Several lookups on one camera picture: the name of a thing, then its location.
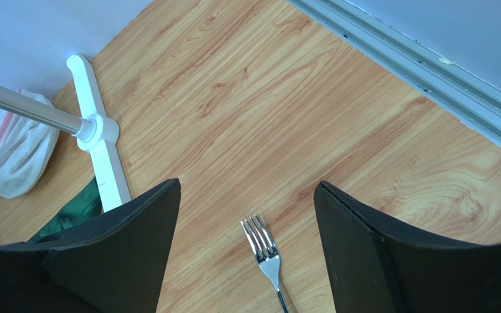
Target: fork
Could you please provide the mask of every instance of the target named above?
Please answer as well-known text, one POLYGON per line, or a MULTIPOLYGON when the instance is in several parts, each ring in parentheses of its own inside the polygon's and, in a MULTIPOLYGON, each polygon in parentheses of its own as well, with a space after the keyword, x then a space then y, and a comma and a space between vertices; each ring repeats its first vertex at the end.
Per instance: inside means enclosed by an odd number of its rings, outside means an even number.
POLYGON ((281 288, 279 285, 279 268, 281 267, 281 257, 279 256, 277 246, 275 245, 272 236, 270 236, 270 233, 264 227, 264 224, 262 224, 262 221, 260 220, 258 215, 255 214, 254 218, 252 216, 249 217, 249 220, 245 220, 245 223, 247 223, 246 226, 243 221, 241 221, 241 225, 245 230, 245 234, 247 234, 247 239, 249 240, 252 252, 256 257, 258 267, 263 272, 263 274, 272 282, 272 285, 274 286, 275 292, 277 294, 277 299, 279 300, 279 305, 281 305, 283 312, 289 313, 287 305, 285 304, 285 299, 283 299, 283 295, 281 294, 281 288), (262 237, 260 231, 264 233, 266 240, 264 240, 264 237, 262 237))

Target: fork tines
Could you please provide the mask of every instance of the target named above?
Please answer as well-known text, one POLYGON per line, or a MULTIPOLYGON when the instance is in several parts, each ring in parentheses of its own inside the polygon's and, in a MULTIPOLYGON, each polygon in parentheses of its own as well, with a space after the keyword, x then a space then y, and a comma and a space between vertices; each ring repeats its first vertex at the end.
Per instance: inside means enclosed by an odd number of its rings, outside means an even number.
POLYGON ((258 215, 250 216, 245 222, 241 221, 241 225, 257 260, 273 258, 277 254, 277 247, 258 215))

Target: white wall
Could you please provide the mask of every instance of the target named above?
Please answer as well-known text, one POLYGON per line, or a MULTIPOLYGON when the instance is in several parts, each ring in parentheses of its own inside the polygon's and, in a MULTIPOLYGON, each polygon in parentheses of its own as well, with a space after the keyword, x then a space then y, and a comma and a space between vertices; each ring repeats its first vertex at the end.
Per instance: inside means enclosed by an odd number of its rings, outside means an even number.
POLYGON ((0 85, 52 98, 70 55, 94 57, 150 2, 0 0, 0 85))
POLYGON ((501 0, 349 2, 501 89, 501 0))

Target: white stand base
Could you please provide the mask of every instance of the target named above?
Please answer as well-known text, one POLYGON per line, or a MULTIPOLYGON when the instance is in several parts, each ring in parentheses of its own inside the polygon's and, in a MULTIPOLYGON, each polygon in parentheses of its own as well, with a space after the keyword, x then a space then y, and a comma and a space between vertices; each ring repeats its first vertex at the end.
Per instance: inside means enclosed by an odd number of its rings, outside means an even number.
POLYGON ((115 209, 131 200, 125 174, 119 161, 115 143, 119 137, 119 125, 106 115, 94 70, 84 57, 73 55, 67 60, 73 73, 73 81, 81 116, 84 123, 77 137, 77 144, 90 153, 98 183, 104 212, 115 209))

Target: wood grain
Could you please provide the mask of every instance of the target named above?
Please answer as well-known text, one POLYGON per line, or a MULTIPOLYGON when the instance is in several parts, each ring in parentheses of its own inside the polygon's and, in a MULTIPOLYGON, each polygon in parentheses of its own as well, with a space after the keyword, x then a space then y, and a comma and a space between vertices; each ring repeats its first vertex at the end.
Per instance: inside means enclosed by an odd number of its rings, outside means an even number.
MULTIPOLYGON (((501 149, 283 0, 152 2, 93 60, 130 191, 179 177, 159 312, 274 312, 238 224, 259 213, 296 312, 333 312, 312 193, 322 179, 420 228, 501 242, 501 149)), ((53 100, 79 114, 69 83, 53 100)), ((40 183, 0 198, 0 244, 90 181, 60 137, 40 183)))

